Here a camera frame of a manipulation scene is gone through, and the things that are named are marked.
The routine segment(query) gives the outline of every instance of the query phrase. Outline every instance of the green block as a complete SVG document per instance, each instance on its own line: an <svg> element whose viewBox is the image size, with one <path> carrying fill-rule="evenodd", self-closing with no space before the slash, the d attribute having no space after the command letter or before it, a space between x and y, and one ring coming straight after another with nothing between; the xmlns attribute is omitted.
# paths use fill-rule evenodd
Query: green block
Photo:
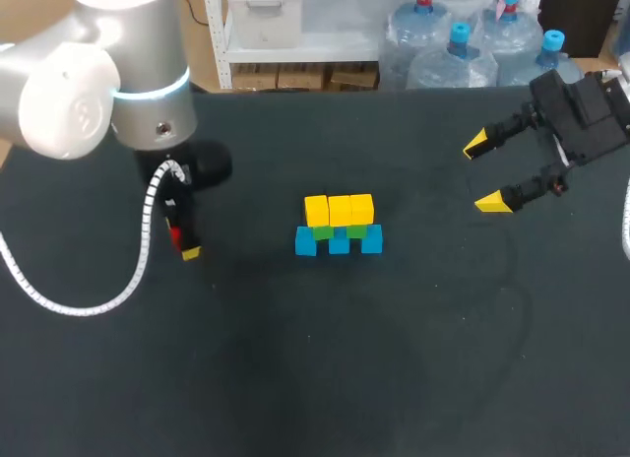
<svg viewBox="0 0 630 457"><path fill-rule="evenodd" d="M313 238L315 240L330 240L335 234L335 230L330 226L324 226L322 228L312 228Z"/></svg>
<svg viewBox="0 0 630 457"><path fill-rule="evenodd" d="M347 238L367 237L367 226L350 226L346 228Z"/></svg>

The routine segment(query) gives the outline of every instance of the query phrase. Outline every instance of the storage box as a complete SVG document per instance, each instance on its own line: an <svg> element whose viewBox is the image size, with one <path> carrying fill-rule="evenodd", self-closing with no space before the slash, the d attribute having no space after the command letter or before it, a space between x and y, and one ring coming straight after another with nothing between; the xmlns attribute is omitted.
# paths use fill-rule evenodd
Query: storage box
<svg viewBox="0 0 630 457"><path fill-rule="evenodd" d="M226 0L243 48L292 48L302 37L304 0Z"/></svg>
<svg viewBox="0 0 630 457"><path fill-rule="evenodd" d="M321 91L324 89L323 63L284 63L278 73L278 88Z"/></svg>
<svg viewBox="0 0 630 457"><path fill-rule="evenodd" d="M372 91L378 80L378 63L348 62L335 65L328 91Z"/></svg>
<svg viewBox="0 0 630 457"><path fill-rule="evenodd" d="M240 63L232 66L232 88L235 90L274 90L277 85L277 63Z"/></svg>

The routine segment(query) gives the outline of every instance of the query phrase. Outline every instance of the cardboard box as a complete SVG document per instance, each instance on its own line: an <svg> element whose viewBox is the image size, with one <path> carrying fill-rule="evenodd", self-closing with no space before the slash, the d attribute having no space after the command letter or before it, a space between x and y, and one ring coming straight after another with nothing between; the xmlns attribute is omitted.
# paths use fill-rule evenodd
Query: cardboard box
<svg viewBox="0 0 630 457"><path fill-rule="evenodd" d="M369 91L378 81L378 63L337 63L331 76L330 91Z"/></svg>
<svg viewBox="0 0 630 457"><path fill-rule="evenodd" d="M325 69L323 63L284 63L280 65L278 88L321 91Z"/></svg>
<svg viewBox="0 0 630 457"><path fill-rule="evenodd" d="M235 90L262 91L278 87L278 64L238 63L232 65L232 87Z"/></svg>

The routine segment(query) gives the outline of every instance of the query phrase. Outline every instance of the blue block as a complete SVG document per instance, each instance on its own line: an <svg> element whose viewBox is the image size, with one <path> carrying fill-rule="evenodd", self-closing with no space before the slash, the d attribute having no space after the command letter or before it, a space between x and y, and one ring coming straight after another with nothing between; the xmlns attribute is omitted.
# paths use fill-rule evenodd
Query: blue block
<svg viewBox="0 0 630 457"><path fill-rule="evenodd" d="M361 240L361 253L383 253L383 229L378 224L367 227L367 236Z"/></svg>
<svg viewBox="0 0 630 457"><path fill-rule="evenodd" d="M313 237L311 228L297 228L297 233L295 234L295 255L301 257L317 256L317 242Z"/></svg>
<svg viewBox="0 0 630 457"><path fill-rule="evenodd" d="M335 236L328 241L328 253L331 255L350 253L350 239L347 238L346 228L335 228Z"/></svg>

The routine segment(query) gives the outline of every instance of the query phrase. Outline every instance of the yellow block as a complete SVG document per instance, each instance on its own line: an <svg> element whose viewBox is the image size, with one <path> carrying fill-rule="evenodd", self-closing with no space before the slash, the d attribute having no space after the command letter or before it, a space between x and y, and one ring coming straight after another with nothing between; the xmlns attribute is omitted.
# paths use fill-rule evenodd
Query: yellow block
<svg viewBox="0 0 630 457"><path fill-rule="evenodd" d="M495 191L487 195L485 198L479 199L474 203L483 213L512 213L512 210L503 201L501 191Z"/></svg>
<svg viewBox="0 0 630 457"><path fill-rule="evenodd" d="M350 196L352 204L352 225L369 226L374 224L374 202L371 194L355 194Z"/></svg>
<svg viewBox="0 0 630 457"><path fill-rule="evenodd" d="M195 248L191 248L190 250L185 250L181 252L181 256L184 259L184 262L194 260L200 255L201 255L201 247L195 247Z"/></svg>
<svg viewBox="0 0 630 457"><path fill-rule="evenodd" d="M352 204L349 196L331 196L328 198L328 207L331 211L331 227L352 225Z"/></svg>
<svg viewBox="0 0 630 457"><path fill-rule="evenodd" d="M466 145L466 147L464 148L464 155L466 155L469 160L472 160L473 157L469 155L469 150L479 144L482 144L486 140L488 140L488 136L485 133L485 128L483 128L481 129L481 132L479 132L476 137L472 139L472 141L468 145Z"/></svg>
<svg viewBox="0 0 630 457"><path fill-rule="evenodd" d="M309 196L304 198L306 224L310 228L323 228L328 225L328 198L326 196Z"/></svg>

